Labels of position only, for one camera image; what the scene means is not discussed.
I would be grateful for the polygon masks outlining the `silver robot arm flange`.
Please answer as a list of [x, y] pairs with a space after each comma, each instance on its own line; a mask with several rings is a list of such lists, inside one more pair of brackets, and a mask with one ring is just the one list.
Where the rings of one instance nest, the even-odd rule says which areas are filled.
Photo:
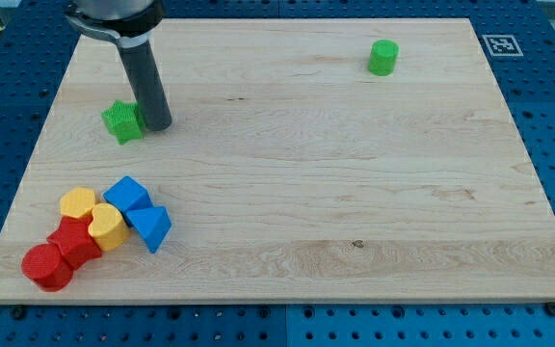
[[69, 0], [63, 11], [80, 34], [119, 48], [148, 42], [151, 31], [166, 16], [162, 0]]

